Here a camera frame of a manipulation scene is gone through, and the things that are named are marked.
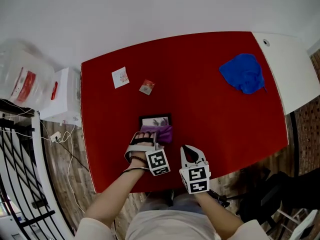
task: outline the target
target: blue cloth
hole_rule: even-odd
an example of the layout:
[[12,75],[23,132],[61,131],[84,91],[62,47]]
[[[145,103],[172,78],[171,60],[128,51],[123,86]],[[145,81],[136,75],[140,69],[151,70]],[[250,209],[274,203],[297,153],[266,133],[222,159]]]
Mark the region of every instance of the blue cloth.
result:
[[262,69],[253,54],[242,53],[219,68],[228,84],[244,94],[253,94],[265,87]]

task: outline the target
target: wrist strap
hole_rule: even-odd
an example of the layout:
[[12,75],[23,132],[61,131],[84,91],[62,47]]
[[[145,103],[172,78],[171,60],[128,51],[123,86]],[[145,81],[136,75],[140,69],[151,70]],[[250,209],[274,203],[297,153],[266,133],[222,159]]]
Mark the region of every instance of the wrist strap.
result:
[[130,164],[131,164],[131,162],[132,162],[132,159],[137,159],[137,160],[139,160],[139,161],[141,161],[141,162],[144,162],[146,166],[148,165],[148,162],[147,162],[146,160],[144,160],[144,159],[141,158],[141,157],[135,156],[135,155],[130,156]]
[[144,170],[144,171],[150,171],[149,168],[146,168],[146,167],[133,167],[133,168],[128,168],[126,170],[124,170],[123,172],[121,172],[120,176],[124,173],[127,173],[127,172],[130,172],[132,170]]

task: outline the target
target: black railing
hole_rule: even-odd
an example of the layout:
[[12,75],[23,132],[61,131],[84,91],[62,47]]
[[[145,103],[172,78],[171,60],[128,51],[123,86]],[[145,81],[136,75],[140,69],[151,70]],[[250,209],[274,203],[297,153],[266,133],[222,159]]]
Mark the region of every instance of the black railing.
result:
[[[55,211],[50,210],[46,196],[42,192],[42,185],[37,178],[37,167],[33,158],[33,147],[31,147],[32,141],[30,141],[32,139],[31,134],[33,131],[34,129],[30,126],[18,126],[14,125],[9,120],[0,119],[0,149],[3,153],[6,168],[6,171],[3,172],[2,176],[6,177],[11,188],[5,188],[3,181],[4,178],[0,175],[0,196],[6,203],[8,213],[13,217],[20,231],[24,234],[27,240],[31,240],[33,238],[41,240],[43,237],[47,240],[52,238],[65,240],[52,217],[55,214]],[[11,198],[14,197],[15,204],[21,211],[24,221],[20,221],[17,217],[8,198],[8,192],[11,194],[13,193]],[[30,198],[28,200],[26,195],[31,195],[32,200],[30,200]],[[53,227],[48,225],[47,220],[51,222],[50,224],[52,224]],[[40,222],[44,223],[44,228],[39,225]],[[35,225],[38,227],[40,232],[35,232]],[[26,231],[26,228],[30,228],[33,237],[29,235],[30,233]],[[53,233],[53,228],[55,228],[54,231],[58,232],[59,238],[56,237],[58,235],[55,235],[57,233]]]

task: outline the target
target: red table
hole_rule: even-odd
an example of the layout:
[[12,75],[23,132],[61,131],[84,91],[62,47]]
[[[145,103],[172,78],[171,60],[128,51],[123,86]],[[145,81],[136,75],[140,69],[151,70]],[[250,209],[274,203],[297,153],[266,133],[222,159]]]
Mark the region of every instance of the red table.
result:
[[[230,86],[219,67],[254,54],[266,90],[247,95]],[[130,83],[115,89],[122,67]],[[201,149],[212,178],[247,167],[287,145],[282,103],[268,63],[251,32],[189,34],[145,42],[82,63],[81,113],[95,190],[107,188],[128,167],[124,158],[139,116],[171,113],[173,142],[165,147],[171,172],[145,173],[133,192],[182,187],[180,147]],[[150,96],[139,91],[155,83]]]

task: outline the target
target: white card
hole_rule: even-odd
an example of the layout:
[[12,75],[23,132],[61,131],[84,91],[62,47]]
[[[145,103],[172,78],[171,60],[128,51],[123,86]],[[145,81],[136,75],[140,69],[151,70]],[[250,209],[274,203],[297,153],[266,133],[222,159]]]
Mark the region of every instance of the white card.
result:
[[114,88],[118,88],[129,84],[129,78],[127,76],[126,67],[118,69],[117,71],[112,72],[112,79]]

